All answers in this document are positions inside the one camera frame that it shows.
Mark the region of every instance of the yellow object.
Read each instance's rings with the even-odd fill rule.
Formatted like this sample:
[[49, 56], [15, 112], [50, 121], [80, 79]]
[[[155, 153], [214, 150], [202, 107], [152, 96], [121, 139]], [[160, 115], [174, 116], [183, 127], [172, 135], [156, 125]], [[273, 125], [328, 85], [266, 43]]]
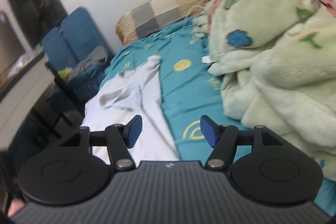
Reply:
[[194, 44], [197, 41], [197, 38], [193, 36], [193, 38], [189, 41], [190, 44]]
[[[195, 126], [199, 123], [200, 123], [200, 121], [198, 120], [198, 121], [192, 122], [190, 125], [188, 125], [183, 132], [182, 139], [185, 139], [187, 137], [188, 131], [191, 127], [193, 127], [193, 126]], [[195, 129], [193, 129], [191, 131], [190, 135], [189, 135], [189, 139], [192, 139], [192, 140], [202, 140], [202, 139], [204, 139], [203, 135], [195, 136], [195, 133], [199, 130], [201, 130], [200, 127], [196, 127]]]
[[183, 59], [181, 61], [178, 61], [175, 65], [174, 65], [174, 70], [175, 71], [182, 71], [186, 68], [189, 68], [191, 66], [191, 61], [189, 59]]
[[219, 90], [220, 88], [217, 85], [222, 83], [222, 81], [216, 80], [214, 78], [209, 79], [208, 82], [212, 84], [213, 90]]
[[130, 65], [131, 65], [131, 62], [127, 62], [127, 63], [125, 64], [124, 69], [128, 68]]
[[71, 72], [72, 72], [72, 68], [66, 68], [66, 69], [64, 69], [64, 70], [60, 70], [60, 71], [58, 71], [58, 76], [59, 76], [64, 82], [66, 82]]

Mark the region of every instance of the metal screw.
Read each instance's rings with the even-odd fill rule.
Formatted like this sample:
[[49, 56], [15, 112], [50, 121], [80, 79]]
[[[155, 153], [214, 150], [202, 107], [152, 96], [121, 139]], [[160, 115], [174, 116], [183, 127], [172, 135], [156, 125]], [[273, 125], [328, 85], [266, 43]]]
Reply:
[[133, 164], [133, 162], [129, 159], [121, 159], [121, 160], [117, 160], [117, 166], [119, 168], [127, 168], [127, 167], [131, 167]]
[[218, 168], [224, 166], [224, 161], [220, 159], [212, 159], [207, 163], [211, 168]]

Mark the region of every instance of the pillow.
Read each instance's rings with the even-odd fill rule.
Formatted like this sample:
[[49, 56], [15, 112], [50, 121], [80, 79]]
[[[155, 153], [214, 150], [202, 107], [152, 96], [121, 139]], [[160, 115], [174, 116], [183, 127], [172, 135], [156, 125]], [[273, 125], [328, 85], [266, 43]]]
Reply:
[[[204, 6], [207, 2], [209, 0], [151, 0], [123, 15], [115, 32], [123, 44], [128, 45], [183, 20], [192, 6]], [[202, 11], [194, 8], [189, 16]]]

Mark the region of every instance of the blue chair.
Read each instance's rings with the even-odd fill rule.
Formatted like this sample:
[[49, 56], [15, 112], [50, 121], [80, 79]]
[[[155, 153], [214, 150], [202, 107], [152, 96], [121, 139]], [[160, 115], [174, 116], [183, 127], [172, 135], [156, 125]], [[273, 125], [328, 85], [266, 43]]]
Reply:
[[[48, 67], [55, 75], [55, 87], [47, 100], [57, 114], [77, 109], [84, 114], [84, 104], [99, 91], [105, 78], [105, 69], [113, 55], [88, 11], [79, 7], [66, 17], [60, 27], [54, 27], [42, 40], [42, 46], [49, 58]], [[79, 76], [63, 82], [58, 71], [75, 68], [97, 46], [103, 46], [109, 53], [104, 65], [92, 65]]]

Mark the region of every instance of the white cloth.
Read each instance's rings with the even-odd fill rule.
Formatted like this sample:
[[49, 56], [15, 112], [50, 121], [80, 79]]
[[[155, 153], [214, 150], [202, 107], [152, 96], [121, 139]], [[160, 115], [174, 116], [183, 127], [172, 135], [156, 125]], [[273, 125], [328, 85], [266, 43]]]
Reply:
[[[132, 71], [121, 71], [85, 106], [82, 126], [90, 131], [103, 131], [115, 123], [127, 124], [135, 115], [141, 115], [142, 132], [129, 149], [137, 165], [142, 160], [179, 160], [161, 109], [159, 63], [160, 57], [154, 55]], [[92, 153], [110, 162], [106, 147], [93, 147]]]
[[211, 58], [210, 58], [210, 56], [209, 55], [207, 55], [207, 56], [202, 56], [202, 63], [204, 63], [204, 64], [209, 64], [209, 63], [211, 63], [212, 61], [211, 61]]

